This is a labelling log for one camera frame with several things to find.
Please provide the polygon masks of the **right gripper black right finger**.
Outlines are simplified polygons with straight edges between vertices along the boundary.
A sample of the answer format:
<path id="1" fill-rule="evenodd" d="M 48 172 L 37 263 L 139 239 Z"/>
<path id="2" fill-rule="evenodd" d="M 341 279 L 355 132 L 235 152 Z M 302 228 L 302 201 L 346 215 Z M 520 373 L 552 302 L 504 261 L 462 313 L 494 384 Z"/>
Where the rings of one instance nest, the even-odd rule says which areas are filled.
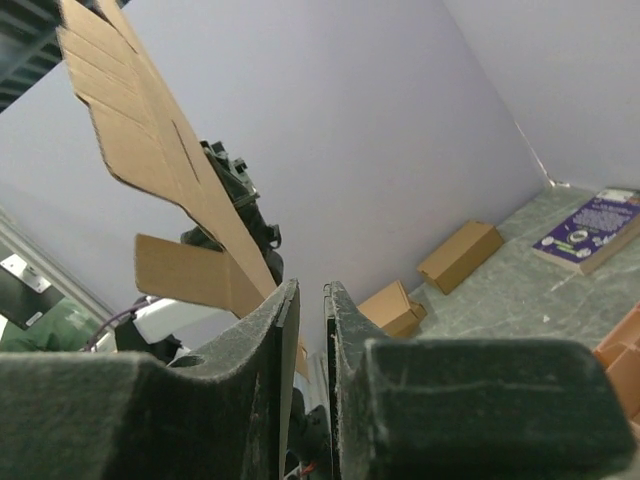
<path id="1" fill-rule="evenodd" d="M 558 339 L 398 339 L 324 288 L 337 479 L 603 479 L 635 438 L 603 367 Z"/>

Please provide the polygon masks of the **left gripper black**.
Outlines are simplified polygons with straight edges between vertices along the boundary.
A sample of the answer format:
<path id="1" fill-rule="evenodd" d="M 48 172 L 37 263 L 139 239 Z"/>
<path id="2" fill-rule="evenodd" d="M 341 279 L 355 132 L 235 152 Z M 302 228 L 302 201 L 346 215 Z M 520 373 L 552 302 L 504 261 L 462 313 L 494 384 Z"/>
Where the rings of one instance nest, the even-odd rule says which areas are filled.
<path id="1" fill-rule="evenodd" d="M 257 204 L 259 193 L 247 173 L 246 162 L 242 158 L 231 160 L 220 141 L 211 144 L 202 140 L 200 145 L 236 213 L 258 246 L 275 284 L 280 285 L 284 274 L 284 260 L 277 252 L 282 244 L 280 227 L 265 222 Z"/>

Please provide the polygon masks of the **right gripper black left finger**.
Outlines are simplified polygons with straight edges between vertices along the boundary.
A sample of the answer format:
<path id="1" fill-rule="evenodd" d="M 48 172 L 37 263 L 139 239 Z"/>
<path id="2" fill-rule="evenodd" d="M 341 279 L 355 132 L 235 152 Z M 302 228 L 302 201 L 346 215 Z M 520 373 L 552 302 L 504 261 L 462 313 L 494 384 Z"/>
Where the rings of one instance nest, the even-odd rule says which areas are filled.
<path id="1" fill-rule="evenodd" d="M 166 365 L 140 352 L 5 353 L 5 479 L 280 479 L 299 284 Z"/>

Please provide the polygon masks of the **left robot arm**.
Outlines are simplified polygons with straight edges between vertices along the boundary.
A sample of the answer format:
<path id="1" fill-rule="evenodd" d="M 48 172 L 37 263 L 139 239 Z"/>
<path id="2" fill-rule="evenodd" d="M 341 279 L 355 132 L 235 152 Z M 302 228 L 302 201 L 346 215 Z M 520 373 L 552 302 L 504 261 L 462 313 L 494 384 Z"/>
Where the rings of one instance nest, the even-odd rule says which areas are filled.
<path id="1" fill-rule="evenodd" d="M 280 228 L 265 222 L 245 161 L 231 159 L 220 142 L 200 145 L 236 218 L 257 246 L 274 284 L 280 285 Z M 177 242 L 137 235 L 134 267 L 144 295 L 115 327 L 116 346 L 120 352 L 148 352 L 166 364 L 208 342 L 265 299 L 227 245 L 200 226 L 183 232 Z"/>

